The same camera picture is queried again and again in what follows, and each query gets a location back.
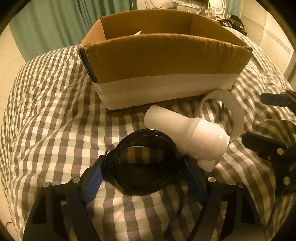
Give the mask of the grey checkered bed quilt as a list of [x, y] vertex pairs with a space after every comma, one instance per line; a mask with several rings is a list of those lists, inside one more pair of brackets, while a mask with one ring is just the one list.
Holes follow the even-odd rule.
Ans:
[[[263, 92], [290, 84], [248, 37], [234, 34], [253, 56], [231, 89], [244, 112], [244, 130], [290, 147], [295, 116], [260, 102]], [[11, 90], [1, 127], [1, 182], [18, 238], [45, 182], [66, 183], [81, 175], [113, 143], [144, 128], [144, 113], [112, 116], [101, 104], [77, 46], [48, 52], [24, 65]], [[131, 196], [113, 180], [100, 186], [87, 207], [102, 240], [186, 240], [201, 206], [184, 182], [157, 193]]]

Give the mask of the green window curtain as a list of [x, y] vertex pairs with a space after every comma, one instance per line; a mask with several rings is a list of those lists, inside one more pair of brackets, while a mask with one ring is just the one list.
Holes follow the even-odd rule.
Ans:
[[241, 0], [226, 0], [226, 14], [239, 16], [241, 11]]

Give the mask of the black round compact case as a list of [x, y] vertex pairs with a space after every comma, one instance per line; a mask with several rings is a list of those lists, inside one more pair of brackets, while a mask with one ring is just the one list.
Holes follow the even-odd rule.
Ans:
[[180, 171], [182, 155], [165, 133], [138, 130], [106, 154], [102, 173], [130, 194], [147, 195], [163, 189]]

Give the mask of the white louvered wardrobe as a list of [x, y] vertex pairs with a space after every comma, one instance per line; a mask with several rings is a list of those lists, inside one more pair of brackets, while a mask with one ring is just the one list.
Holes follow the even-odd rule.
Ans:
[[248, 38], [267, 54], [272, 63], [288, 79], [295, 65], [295, 52], [274, 17], [254, 0], [242, 1], [239, 17]]

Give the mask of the white tape roll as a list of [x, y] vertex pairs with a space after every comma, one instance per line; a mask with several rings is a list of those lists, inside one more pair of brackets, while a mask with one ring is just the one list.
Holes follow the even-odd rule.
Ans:
[[212, 99], [222, 102], [222, 104], [224, 104], [225, 107], [231, 112], [233, 119], [233, 129], [230, 134], [230, 142], [236, 140], [242, 134], [244, 128], [244, 113], [240, 103], [231, 92], [217, 89], [206, 94], [196, 108], [194, 117], [200, 118], [202, 116], [204, 102]]

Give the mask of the white plastic bottle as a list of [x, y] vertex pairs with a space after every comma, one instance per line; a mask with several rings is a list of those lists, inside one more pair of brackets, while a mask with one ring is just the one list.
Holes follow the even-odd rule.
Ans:
[[230, 142], [229, 135], [218, 124], [189, 118], [157, 105], [145, 113], [144, 125], [165, 133], [183, 155], [195, 159], [207, 172], [212, 172], [220, 162]]

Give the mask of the large green curtain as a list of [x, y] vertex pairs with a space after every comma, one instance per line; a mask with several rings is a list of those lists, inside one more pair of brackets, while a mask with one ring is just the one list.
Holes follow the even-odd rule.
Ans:
[[102, 16], [137, 9], [136, 1], [30, 1], [10, 21], [16, 45], [28, 62], [79, 44]]

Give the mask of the open cardboard box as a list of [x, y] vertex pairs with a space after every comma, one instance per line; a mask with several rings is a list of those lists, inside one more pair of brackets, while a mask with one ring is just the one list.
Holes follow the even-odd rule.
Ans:
[[150, 9], [99, 18], [78, 54], [105, 108], [119, 110], [230, 89], [252, 48], [204, 16]]

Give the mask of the black garbage bag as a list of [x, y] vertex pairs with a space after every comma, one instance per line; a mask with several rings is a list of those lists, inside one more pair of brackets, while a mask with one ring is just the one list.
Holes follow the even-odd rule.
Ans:
[[220, 19], [218, 20], [218, 22], [223, 27], [232, 28], [242, 33], [243, 35], [247, 36], [247, 31], [245, 30], [245, 26], [243, 25], [243, 22], [236, 15], [231, 15], [230, 18]]

